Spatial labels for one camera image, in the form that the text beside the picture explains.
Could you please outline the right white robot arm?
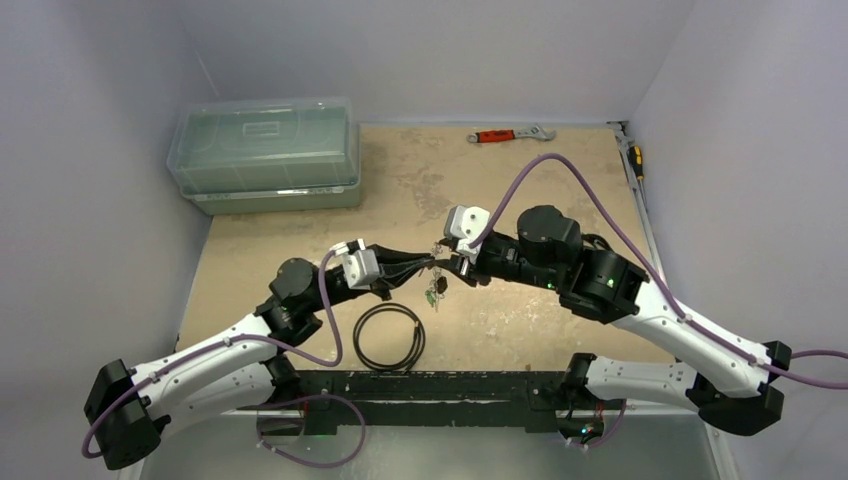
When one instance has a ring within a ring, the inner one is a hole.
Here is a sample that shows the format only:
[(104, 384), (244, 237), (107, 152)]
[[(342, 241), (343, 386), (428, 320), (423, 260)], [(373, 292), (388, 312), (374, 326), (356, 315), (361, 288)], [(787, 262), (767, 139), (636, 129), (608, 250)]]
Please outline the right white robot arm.
[(446, 267), (458, 278), (472, 286), (499, 279), (552, 291), (573, 315), (672, 355), (666, 363), (645, 363), (575, 354), (557, 397), (576, 407), (617, 400), (673, 405), (739, 436), (780, 420), (785, 397), (772, 368), (788, 367), (788, 346), (746, 340), (694, 311), (677, 314), (643, 268), (590, 245), (579, 223), (553, 206), (524, 211), (515, 236), (488, 230), (489, 217), (476, 206), (449, 211), (442, 242), (452, 253)]

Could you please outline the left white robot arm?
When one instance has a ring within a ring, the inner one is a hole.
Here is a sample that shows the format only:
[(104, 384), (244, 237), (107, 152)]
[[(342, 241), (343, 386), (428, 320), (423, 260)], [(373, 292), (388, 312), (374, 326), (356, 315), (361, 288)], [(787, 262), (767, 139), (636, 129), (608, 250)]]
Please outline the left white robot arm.
[(201, 420), (242, 407), (289, 407), (298, 395), (290, 356), (328, 368), (344, 358), (333, 306), (365, 294), (388, 300), (435, 260), (354, 240), (331, 247), (319, 263), (284, 261), (269, 297), (222, 332), (134, 367), (121, 359), (101, 367), (83, 407), (82, 456), (121, 470), (165, 434)]

